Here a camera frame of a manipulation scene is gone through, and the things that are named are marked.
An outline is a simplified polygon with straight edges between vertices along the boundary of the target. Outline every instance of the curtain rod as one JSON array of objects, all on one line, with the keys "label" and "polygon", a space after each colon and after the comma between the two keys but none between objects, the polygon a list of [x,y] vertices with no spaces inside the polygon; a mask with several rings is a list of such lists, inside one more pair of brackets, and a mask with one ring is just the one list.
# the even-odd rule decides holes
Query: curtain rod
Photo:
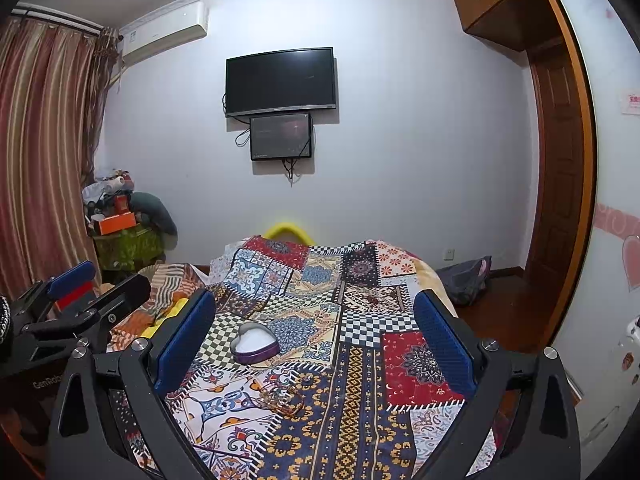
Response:
[{"label": "curtain rod", "polygon": [[78,18],[77,16],[67,14],[66,12],[49,9],[43,6],[25,4],[23,2],[18,2],[12,11],[12,15],[22,17],[29,16],[44,20],[45,22],[65,25],[67,27],[80,30],[81,32],[93,34],[94,36],[98,36],[100,31],[103,29],[103,27],[97,23]]}]

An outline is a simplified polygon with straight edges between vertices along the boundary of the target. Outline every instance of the blue gripper pad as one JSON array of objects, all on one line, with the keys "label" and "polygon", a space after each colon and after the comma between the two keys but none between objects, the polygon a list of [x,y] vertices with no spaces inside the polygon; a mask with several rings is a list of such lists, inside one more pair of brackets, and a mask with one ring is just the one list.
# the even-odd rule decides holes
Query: blue gripper pad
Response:
[{"label": "blue gripper pad", "polygon": [[414,317],[449,387],[470,399],[476,392],[471,358],[424,291],[414,301]]},{"label": "blue gripper pad", "polygon": [[[161,399],[180,387],[216,316],[216,302],[208,290],[200,294],[194,293],[183,309],[188,309],[191,301],[196,301],[196,305],[190,309],[158,357],[158,376],[154,390]],[[174,319],[169,318],[162,323],[156,334],[165,328],[166,324],[170,326]]]},{"label": "blue gripper pad", "polygon": [[77,264],[64,274],[60,274],[49,284],[47,295],[52,300],[61,300],[80,285],[90,282],[95,277],[95,267],[89,260]]}]

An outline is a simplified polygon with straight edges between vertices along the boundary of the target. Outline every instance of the bedspread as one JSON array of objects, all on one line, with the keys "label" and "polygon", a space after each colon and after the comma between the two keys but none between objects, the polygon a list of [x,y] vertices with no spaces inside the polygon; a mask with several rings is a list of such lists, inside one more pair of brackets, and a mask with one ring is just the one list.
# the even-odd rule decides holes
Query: bedspread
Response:
[{"label": "bedspread", "polygon": [[[114,330],[111,350],[162,317],[173,292],[203,285],[190,266],[143,272],[152,298]],[[228,246],[209,281],[216,317],[165,402],[220,480],[408,480],[463,409],[418,330],[414,298],[432,288],[455,310],[433,269],[402,249],[257,236]],[[228,345],[246,320],[269,327],[279,355],[253,366],[233,360]],[[288,418],[265,409],[256,399],[268,384],[294,386],[304,407]],[[135,459],[157,470],[124,394],[114,392],[113,402]],[[494,453],[490,432],[469,473]]]}]

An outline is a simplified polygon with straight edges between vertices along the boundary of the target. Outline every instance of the gray plastic bag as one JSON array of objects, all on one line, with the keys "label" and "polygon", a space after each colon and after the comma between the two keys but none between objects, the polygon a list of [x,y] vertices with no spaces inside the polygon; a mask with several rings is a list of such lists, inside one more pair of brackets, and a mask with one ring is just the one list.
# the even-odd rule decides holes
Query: gray plastic bag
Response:
[{"label": "gray plastic bag", "polygon": [[491,270],[491,256],[480,260],[470,260],[436,270],[447,296],[457,306],[470,305],[478,292],[485,288],[484,282]]}]

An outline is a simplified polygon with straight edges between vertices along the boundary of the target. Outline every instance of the brown door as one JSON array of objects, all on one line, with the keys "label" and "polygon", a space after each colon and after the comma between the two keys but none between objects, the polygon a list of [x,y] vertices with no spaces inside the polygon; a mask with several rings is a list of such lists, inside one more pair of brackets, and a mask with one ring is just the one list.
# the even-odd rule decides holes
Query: brown door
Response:
[{"label": "brown door", "polygon": [[584,144],[578,89],[564,41],[529,53],[540,124],[540,184],[526,276],[555,301],[580,217]]}]

